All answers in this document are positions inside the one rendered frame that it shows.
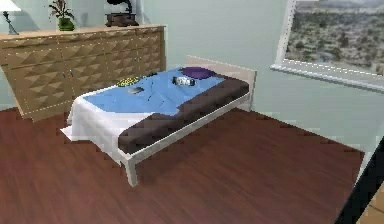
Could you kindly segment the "white bed with blue sheet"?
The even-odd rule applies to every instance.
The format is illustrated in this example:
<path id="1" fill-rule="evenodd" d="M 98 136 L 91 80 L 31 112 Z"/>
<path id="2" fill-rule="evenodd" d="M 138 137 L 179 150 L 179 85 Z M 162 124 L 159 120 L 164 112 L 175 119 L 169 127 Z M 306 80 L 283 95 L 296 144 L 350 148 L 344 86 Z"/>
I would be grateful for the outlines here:
<path id="1" fill-rule="evenodd" d="M 173 84 L 173 77 L 190 78 L 180 72 L 183 67 L 202 67 L 215 75 L 194 79 L 194 86 Z M 188 56 L 184 66 L 131 86 L 80 95 L 61 131 L 71 141 L 97 145 L 126 169 L 128 183 L 136 186 L 137 163 L 236 107 L 250 111 L 256 76 L 249 68 Z M 144 91 L 128 93 L 134 87 Z"/>

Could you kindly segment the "black and white small object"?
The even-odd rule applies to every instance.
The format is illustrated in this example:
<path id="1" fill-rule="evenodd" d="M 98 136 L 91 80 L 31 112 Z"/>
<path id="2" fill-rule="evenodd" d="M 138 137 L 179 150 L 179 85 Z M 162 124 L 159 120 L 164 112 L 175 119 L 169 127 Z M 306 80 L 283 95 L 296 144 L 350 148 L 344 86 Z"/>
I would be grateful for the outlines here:
<path id="1" fill-rule="evenodd" d="M 194 86 L 195 80 L 187 77 L 173 77 L 172 83 L 175 85 Z"/>

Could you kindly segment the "purple pillow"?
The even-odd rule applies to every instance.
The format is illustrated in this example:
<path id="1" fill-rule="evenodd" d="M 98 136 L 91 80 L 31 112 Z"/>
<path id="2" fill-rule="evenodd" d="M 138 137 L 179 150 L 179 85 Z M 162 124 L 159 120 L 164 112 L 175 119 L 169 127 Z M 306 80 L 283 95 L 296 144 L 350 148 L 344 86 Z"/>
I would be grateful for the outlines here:
<path id="1" fill-rule="evenodd" d="M 215 75 L 214 71 L 202 67 L 183 67 L 180 72 L 185 76 L 199 80 Z"/>

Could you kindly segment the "yellow green patterned ball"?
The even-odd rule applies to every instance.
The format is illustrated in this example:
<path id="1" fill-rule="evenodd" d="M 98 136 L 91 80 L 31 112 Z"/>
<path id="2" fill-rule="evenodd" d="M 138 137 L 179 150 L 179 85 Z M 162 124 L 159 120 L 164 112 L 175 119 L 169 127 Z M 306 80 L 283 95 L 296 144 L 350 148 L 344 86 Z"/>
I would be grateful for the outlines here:
<path id="1" fill-rule="evenodd" d="M 118 87 L 126 87 L 126 86 L 133 85 L 133 84 L 137 83 L 138 81 L 139 81 L 138 77 L 129 77 L 129 78 L 125 78 L 125 79 L 119 80 L 116 83 L 116 85 Z"/>

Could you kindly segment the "dark brown gramophone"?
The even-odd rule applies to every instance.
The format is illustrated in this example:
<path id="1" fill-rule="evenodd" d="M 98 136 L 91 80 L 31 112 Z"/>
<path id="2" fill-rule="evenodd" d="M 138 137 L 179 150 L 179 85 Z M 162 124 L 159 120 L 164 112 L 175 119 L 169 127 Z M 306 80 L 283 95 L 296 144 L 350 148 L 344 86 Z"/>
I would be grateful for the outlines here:
<path id="1" fill-rule="evenodd" d="M 124 12 L 109 13 L 106 15 L 107 22 L 105 25 L 107 27 L 128 27 L 139 25 L 135 19 L 135 14 L 133 13 L 133 7 L 130 0 L 107 0 L 107 3 L 110 5 L 119 5 L 125 3 L 127 5 L 127 8 Z"/>

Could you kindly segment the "tan wooden sideboard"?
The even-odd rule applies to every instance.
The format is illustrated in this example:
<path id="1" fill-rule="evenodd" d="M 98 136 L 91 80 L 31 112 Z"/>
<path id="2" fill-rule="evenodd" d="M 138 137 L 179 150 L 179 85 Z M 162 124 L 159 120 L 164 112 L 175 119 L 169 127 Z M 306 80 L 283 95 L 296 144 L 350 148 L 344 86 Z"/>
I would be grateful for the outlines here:
<path id="1" fill-rule="evenodd" d="M 36 122 L 70 110 L 82 94 L 164 71 L 164 27 L 1 34 L 0 67 L 21 117 Z"/>

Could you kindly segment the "white framed window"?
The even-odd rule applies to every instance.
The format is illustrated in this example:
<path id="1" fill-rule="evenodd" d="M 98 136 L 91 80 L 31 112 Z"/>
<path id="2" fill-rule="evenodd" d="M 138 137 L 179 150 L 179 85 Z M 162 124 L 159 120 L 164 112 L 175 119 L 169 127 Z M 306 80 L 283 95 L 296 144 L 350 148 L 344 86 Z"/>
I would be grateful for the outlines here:
<path id="1" fill-rule="evenodd" d="M 384 93 L 384 0 L 287 0 L 271 68 Z"/>

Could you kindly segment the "green potted house plant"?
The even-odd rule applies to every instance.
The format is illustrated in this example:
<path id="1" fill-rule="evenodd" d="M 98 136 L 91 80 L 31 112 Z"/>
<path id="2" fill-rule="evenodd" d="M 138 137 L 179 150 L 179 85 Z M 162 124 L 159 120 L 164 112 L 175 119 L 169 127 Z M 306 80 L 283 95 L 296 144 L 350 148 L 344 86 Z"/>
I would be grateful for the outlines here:
<path id="1" fill-rule="evenodd" d="M 73 31 L 75 29 L 73 24 L 74 15 L 67 7 L 66 0 L 53 0 L 48 7 L 51 9 L 50 15 L 58 19 L 58 28 L 60 31 Z"/>

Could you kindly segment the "black slanted door edge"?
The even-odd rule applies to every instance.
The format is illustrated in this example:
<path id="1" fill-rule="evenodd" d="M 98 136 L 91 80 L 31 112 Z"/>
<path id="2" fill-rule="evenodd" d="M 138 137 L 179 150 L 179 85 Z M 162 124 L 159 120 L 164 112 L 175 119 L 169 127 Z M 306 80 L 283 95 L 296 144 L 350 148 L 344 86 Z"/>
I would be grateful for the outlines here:
<path id="1" fill-rule="evenodd" d="M 366 207 L 384 182 L 384 136 L 333 224 L 357 224 Z"/>

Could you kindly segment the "white shade table lamp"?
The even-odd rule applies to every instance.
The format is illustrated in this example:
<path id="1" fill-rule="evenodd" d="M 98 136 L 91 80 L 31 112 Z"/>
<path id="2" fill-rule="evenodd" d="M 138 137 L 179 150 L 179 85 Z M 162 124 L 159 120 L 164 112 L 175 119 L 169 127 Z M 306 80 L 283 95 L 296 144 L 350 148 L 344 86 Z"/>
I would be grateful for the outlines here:
<path id="1" fill-rule="evenodd" d="M 8 23 L 9 35 L 18 35 L 18 32 L 13 27 L 9 18 L 10 12 L 20 12 L 21 9 L 12 0 L 0 0 L 0 12 L 5 17 L 5 21 Z"/>

